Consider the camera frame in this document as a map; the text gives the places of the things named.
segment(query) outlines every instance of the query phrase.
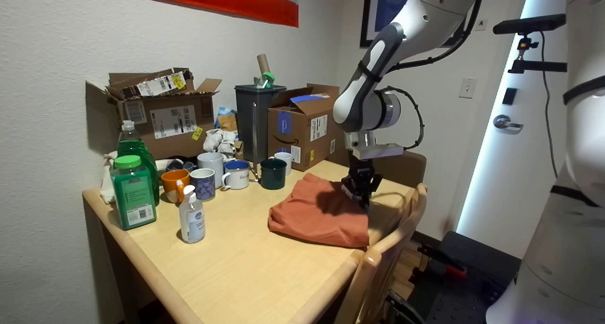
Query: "framed picture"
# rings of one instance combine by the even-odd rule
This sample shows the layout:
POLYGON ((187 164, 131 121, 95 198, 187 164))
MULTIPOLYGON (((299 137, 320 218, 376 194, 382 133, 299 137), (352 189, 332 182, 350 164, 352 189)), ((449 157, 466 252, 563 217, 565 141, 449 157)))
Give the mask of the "framed picture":
MULTIPOLYGON (((376 35, 401 11, 408 0, 363 0, 363 21, 361 22, 361 39, 359 46, 368 48, 376 35)), ((454 34, 441 46, 449 48, 462 36, 465 23, 460 23, 454 34)))

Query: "amazon box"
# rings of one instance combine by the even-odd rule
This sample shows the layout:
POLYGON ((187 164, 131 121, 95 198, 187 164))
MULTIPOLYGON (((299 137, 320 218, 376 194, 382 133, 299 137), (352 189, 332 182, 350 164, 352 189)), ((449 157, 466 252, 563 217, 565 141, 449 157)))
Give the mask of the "amazon box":
POLYGON ((115 106, 120 125, 125 119, 134 121, 156 160, 203 152, 206 131, 214 128, 212 96, 220 79, 206 78, 195 89, 188 68, 109 76, 106 89, 97 89, 115 106))
POLYGON ((268 152, 292 154, 292 168, 306 171, 334 152, 339 132, 332 109, 339 87, 307 85, 280 92, 268 109, 268 152))

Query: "dark green mug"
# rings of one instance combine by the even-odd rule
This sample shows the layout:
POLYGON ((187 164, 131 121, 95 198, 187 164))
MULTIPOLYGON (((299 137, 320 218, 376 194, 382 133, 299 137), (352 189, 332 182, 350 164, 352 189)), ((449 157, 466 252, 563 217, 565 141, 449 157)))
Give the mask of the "dark green mug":
POLYGON ((285 161, 267 159, 261 162, 261 186, 268 190, 278 190, 285 186, 285 161))

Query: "blue patterned mug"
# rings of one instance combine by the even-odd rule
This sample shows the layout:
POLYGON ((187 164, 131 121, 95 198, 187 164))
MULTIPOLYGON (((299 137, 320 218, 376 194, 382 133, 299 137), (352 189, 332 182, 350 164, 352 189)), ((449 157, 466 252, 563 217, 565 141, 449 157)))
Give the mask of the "blue patterned mug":
POLYGON ((190 184, 195 187, 195 196, 198 200, 209 201, 216 195, 216 182, 214 170, 210 168, 196 169, 190 173, 190 184))

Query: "table edge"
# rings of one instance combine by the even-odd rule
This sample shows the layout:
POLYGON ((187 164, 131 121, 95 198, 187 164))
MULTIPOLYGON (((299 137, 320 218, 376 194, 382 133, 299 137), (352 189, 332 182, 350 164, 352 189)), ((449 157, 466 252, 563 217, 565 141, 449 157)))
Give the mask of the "table edge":
POLYGON ((116 226, 108 226, 99 217, 95 207, 91 203, 91 200, 95 198, 100 200, 98 190, 86 189, 82 191, 82 197, 88 206, 93 209, 97 218, 103 223, 172 318, 176 322, 183 324, 203 324, 193 309, 184 301, 164 275, 160 273, 155 264, 145 255, 130 235, 116 226))

